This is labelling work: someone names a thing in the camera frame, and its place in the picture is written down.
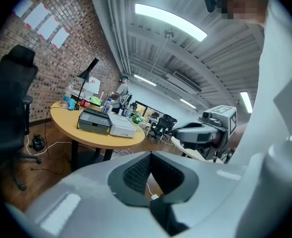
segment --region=standing person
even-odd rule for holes
[[[129,79],[128,77],[126,76],[123,76],[121,79],[121,85],[117,88],[116,92],[110,92],[107,94],[107,96],[109,98],[111,98],[112,100],[114,100],[114,103],[113,103],[113,109],[112,111],[114,113],[117,113],[119,112],[120,108],[121,108],[121,104],[120,104],[120,100],[121,98],[124,96],[124,95],[127,95],[128,94],[128,83],[129,83]]]
[[[290,133],[284,121],[286,117],[282,117],[273,100],[292,79],[292,17],[278,0],[205,2],[208,12],[213,12],[217,7],[222,18],[264,27],[253,112],[246,129],[236,135],[240,143],[230,161],[232,164],[247,165],[253,154],[267,152],[272,144],[284,141]]]

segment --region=air conditioner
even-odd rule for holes
[[[198,85],[177,71],[175,71],[173,75],[167,74],[166,77],[169,82],[173,83],[175,86],[189,94],[197,94],[201,92],[201,89]]]

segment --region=chair caster wheel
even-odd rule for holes
[[[27,189],[27,186],[24,185],[23,183],[20,183],[17,186],[18,186],[18,189],[20,189],[21,191],[25,191]]]

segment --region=white ceiling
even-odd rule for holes
[[[156,91],[175,100],[183,98],[199,110],[221,104],[236,105],[240,91],[248,91],[254,105],[264,42],[262,27],[208,13],[204,0],[93,0],[93,3],[119,68],[132,80],[134,74],[147,78],[157,84]],[[167,23],[135,14],[136,3],[174,13],[208,36],[199,42]],[[174,37],[163,47],[165,30],[172,30]],[[165,75],[175,71],[196,83],[202,92],[191,95],[167,81]]]

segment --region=potted plant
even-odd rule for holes
[[[139,124],[140,122],[144,121],[144,117],[142,117],[142,115],[140,115],[138,112],[135,112],[132,121],[133,123]]]

